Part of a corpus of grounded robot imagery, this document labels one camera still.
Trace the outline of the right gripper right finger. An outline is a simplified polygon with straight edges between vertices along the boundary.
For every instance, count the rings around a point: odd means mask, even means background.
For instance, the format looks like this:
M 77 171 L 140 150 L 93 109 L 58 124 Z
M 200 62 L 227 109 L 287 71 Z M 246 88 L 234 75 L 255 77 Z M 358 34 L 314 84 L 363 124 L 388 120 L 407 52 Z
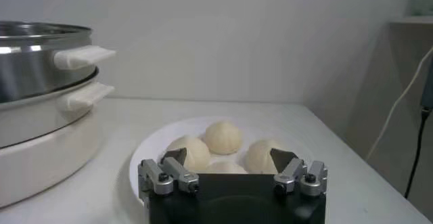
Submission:
M 314 160 L 308 169 L 304 160 L 293 152 L 272 148 L 269 153 L 277 169 L 273 178 L 277 195 L 291 194 L 296 185 L 304 196 L 319 197 L 327 193 L 327 167 L 322 161 Z

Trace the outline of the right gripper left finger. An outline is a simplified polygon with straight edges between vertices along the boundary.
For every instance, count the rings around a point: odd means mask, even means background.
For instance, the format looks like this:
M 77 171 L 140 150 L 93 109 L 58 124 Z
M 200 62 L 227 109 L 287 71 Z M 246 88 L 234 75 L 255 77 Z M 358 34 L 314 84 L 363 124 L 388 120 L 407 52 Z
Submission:
M 145 207 L 199 208 L 199 175 L 184 167 L 187 150 L 168 151 L 159 162 L 144 159 L 137 166 L 138 198 Z

